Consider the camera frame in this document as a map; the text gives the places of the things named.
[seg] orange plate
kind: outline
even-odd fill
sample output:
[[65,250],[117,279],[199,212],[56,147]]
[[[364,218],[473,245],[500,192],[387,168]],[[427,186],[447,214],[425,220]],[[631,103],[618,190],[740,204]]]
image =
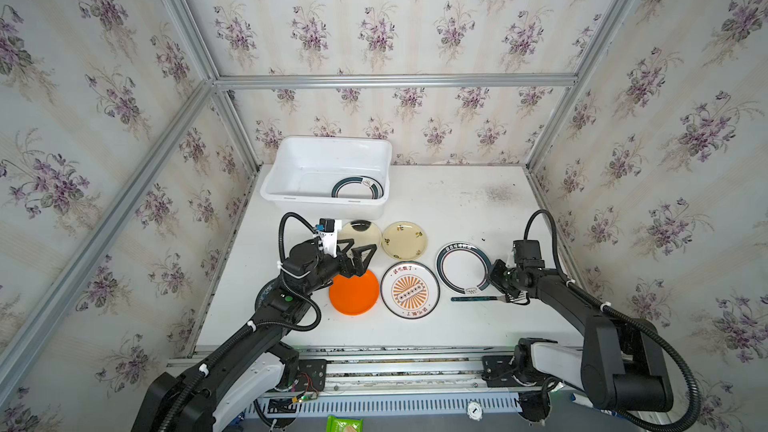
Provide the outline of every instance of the orange plate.
[[379,299],[379,281],[371,271],[362,277],[337,275],[328,289],[333,307],[344,315],[368,312]]

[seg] plate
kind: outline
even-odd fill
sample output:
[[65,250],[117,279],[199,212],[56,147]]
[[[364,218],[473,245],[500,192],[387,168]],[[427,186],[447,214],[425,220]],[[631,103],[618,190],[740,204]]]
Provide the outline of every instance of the plate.
[[339,180],[331,189],[331,197],[380,198],[384,188],[375,178],[356,176]]
[[437,273],[442,282],[460,294],[476,294],[488,286],[491,261],[475,245],[453,242],[437,254]]
[[344,315],[360,315],[371,310],[379,300],[379,281],[371,271],[362,277],[337,275],[328,288],[333,307]]
[[[367,220],[353,220],[349,224],[341,227],[339,231],[339,240],[344,238],[352,238],[355,240],[352,248],[364,247],[366,245],[376,244],[376,247],[380,247],[382,243],[382,231],[376,226],[376,224]],[[352,250],[347,251],[347,256],[352,258]]]
[[384,305],[395,315],[414,319],[427,316],[440,300],[440,283],[429,268],[419,262],[399,262],[382,277]]
[[414,260],[427,249],[427,234],[413,222],[395,222],[384,230],[382,248],[389,257]]

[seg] white plate with orange design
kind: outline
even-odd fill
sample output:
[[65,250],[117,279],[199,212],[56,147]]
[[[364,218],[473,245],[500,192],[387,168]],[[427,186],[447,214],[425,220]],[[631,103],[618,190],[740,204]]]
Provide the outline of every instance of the white plate with orange design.
[[429,268],[418,262],[399,262],[381,280],[384,305],[402,318],[422,318],[440,300],[440,283]]

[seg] floral wallpaper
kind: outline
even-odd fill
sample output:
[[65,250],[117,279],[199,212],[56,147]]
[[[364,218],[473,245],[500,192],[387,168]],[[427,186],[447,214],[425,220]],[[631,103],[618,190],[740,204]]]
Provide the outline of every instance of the floral wallpaper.
[[562,87],[238,90],[234,104],[258,159],[288,136],[392,144],[392,163],[525,162]]
[[199,79],[161,0],[0,6],[4,348]]
[[[161,0],[0,0],[0,349],[197,86]],[[215,111],[179,140],[0,430],[130,427],[182,354],[248,178]]]
[[696,371],[695,430],[765,428],[766,4],[639,0],[533,173],[587,288]]
[[[48,420],[51,431],[130,428],[149,383],[168,358],[187,353],[196,311],[244,204],[247,177],[233,152],[216,111],[205,108],[24,380],[0,430],[37,420]],[[209,167],[193,156],[206,156]]]
[[223,75],[566,72],[611,0],[187,0]]

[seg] pressure gauge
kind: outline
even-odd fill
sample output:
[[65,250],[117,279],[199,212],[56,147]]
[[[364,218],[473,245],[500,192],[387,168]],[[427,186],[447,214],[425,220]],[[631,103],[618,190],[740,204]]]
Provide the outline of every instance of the pressure gauge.
[[482,418],[482,406],[474,400],[470,401],[467,404],[467,415],[472,420],[480,421]]

